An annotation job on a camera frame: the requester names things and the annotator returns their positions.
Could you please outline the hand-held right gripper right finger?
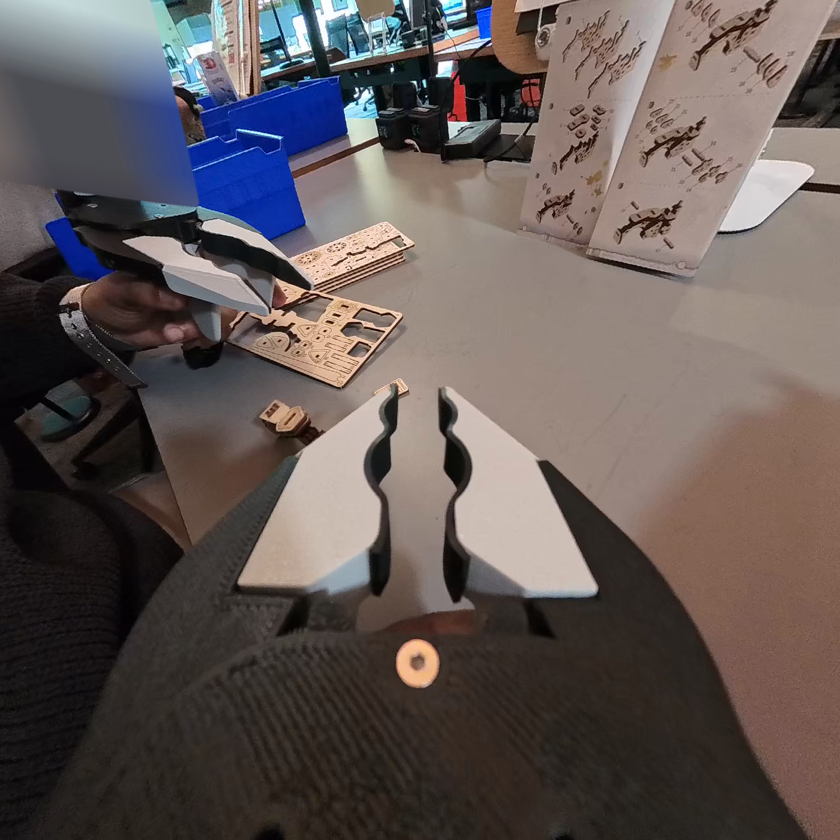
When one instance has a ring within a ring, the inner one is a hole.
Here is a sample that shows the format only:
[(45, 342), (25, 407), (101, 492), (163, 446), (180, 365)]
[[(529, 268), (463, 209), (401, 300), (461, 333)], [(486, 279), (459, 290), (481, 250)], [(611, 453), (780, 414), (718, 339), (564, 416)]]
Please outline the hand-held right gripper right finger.
[(550, 488), (551, 464), (452, 387), (439, 388), (437, 417), (454, 490), (443, 551), (451, 600), (596, 596), (598, 584)]

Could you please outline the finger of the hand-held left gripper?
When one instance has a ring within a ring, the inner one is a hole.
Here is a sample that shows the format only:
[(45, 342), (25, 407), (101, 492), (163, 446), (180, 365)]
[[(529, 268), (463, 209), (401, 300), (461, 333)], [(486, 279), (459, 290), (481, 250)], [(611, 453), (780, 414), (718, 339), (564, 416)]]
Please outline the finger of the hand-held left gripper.
[(270, 312), (270, 304), (240, 276), (190, 253), (175, 238), (140, 236), (123, 244), (160, 268), (165, 285), (175, 293), (260, 316)]
[(226, 218), (198, 225), (196, 256), (231, 272), (253, 291), (273, 291), (276, 281), (304, 291), (314, 288), (309, 274), (254, 229)]

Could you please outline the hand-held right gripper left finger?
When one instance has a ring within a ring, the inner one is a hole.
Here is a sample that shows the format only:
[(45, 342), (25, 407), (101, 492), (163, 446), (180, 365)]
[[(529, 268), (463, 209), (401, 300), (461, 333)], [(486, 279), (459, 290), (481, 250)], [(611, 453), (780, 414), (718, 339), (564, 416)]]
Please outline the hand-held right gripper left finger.
[(380, 595), (390, 577), (398, 395), (373, 395), (305, 447), (241, 571), (244, 592)]

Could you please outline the partly built wooden model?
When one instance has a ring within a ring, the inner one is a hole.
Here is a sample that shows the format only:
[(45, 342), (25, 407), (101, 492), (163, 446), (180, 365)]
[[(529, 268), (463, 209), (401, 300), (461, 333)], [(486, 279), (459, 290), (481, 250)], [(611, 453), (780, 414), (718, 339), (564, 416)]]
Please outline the partly built wooden model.
[(279, 400), (272, 401), (260, 414), (260, 422), (279, 438), (296, 439), (309, 445), (323, 434), (312, 425), (309, 414), (300, 406), (289, 406)]

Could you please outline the cut-out wooden puzzle sheet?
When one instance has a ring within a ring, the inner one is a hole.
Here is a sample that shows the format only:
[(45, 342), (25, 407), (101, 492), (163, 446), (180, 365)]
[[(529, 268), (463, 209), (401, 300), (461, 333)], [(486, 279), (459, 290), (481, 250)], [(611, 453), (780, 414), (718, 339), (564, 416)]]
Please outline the cut-out wooden puzzle sheet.
[(280, 286), (286, 302), (260, 316), (240, 312), (227, 343), (342, 389), (403, 320), (399, 311)]

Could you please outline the grey desk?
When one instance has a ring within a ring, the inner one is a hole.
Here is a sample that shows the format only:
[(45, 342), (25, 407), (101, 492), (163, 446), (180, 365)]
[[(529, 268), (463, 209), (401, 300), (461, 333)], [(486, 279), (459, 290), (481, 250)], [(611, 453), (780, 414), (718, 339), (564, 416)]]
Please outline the grey desk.
[(838, 838), (838, 195), (794, 194), (678, 280), (518, 235), (527, 173), (374, 145), (298, 179), (290, 256), (381, 221), (415, 242), (348, 289), (403, 321), (338, 391), (236, 348), (205, 371), (141, 356), (166, 477), (136, 492), (196, 540), (285, 455), (257, 422), (268, 403), (328, 428), (402, 378), (394, 577), (360, 627), (450, 608), (436, 421), (452, 385), (646, 552), (791, 809)]

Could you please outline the background wooden desk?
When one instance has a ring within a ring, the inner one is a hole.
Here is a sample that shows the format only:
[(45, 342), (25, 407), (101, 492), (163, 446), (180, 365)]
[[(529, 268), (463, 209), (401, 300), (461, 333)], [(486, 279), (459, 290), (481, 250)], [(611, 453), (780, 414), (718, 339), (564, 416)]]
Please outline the background wooden desk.
[[(461, 53), (466, 54), (468, 51), (468, 48), (464, 48), (463, 45), (468, 45), (476, 41), (479, 34), (479, 27), (477, 26), (458, 30), (453, 34), (447, 34), (442, 40), (434, 43), (434, 60), (456, 60)], [(398, 65), (411, 60), (427, 61), (427, 47), (418, 45), (407, 49), (398, 49), (387, 54), (367, 54), (361, 57), (342, 59), (331, 63), (329, 72), (333, 76), (339, 76), (344, 72), (353, 73), (358, 70)], [(268, 69), (262, 74), (262, 79), (265, 84), (269, 84), (269, 82), (273, 81), (294, 80), (315, 75), (317, 75), (316, 63), (314, 60), (309, 59), (299, 65), (285, 69)]]

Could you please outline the person's left hand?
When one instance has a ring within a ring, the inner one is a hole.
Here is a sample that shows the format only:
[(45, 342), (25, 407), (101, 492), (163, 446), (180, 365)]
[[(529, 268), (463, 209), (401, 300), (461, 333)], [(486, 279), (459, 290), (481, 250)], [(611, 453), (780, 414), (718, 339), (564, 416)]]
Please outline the person's left hand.
[(190, 302), (152, 281), (114, 272), (87, 286), (80, 308), (90, 325), (139, 350), (168, 344), (209, 348), (214, 343), (197, 327)]

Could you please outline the stack of wooden puzzle sheets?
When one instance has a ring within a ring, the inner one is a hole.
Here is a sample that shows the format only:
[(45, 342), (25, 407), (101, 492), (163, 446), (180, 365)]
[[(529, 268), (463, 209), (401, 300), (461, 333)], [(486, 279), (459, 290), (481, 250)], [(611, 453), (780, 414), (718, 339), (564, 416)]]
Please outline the stack of wooden puzzle sheets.
[(401, 265), (405, 253), (414, 246), (396, 227), (383, 222), (293, 256), (290, 261), (310, 278), (315, 291), (332, 293)]

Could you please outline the acrylic leaflet display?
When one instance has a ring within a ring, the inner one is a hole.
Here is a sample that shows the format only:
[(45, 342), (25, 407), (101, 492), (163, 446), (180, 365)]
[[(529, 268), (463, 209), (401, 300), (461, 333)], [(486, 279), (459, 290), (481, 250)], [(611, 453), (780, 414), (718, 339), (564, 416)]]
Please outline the acrylic leaflet display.
[(195, 56), (194, 61), (215, 107), (227, 106), (239, 100), (225, 60), (217, 51), (199, 54)]

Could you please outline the black battery charger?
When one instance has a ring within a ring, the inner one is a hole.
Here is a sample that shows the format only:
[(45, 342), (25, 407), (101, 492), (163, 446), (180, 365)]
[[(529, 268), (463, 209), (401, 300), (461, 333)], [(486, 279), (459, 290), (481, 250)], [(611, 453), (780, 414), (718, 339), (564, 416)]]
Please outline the black battery charger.
[(448, 141), (447, 113), (437, 105), (424, 104), (408, 112), (407, 139), (424, 153), (439, 153)]
[(410, 112), (404, 108), (387, 108), (379, 111), (375, 118), (381, 147), (389, 151), (401, 151), (411, 139)]

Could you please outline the folded assembly instruction sheet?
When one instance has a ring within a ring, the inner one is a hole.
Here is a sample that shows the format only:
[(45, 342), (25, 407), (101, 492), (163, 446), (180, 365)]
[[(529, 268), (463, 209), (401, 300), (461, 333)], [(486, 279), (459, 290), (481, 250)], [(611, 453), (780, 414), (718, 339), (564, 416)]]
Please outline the folded assembly instruction sheet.
[(561, 2), (519, 226), (693, 276), (838, 2)]

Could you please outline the white stand base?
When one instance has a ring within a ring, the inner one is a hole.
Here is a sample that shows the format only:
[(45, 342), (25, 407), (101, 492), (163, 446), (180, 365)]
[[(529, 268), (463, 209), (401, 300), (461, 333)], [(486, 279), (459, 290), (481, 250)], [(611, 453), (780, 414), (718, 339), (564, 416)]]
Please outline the white stand base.
[(739, 234), (762, 225), (814, 173), (814, 167), (804, 162), (757, 160), (746, 174), (717, 232)]

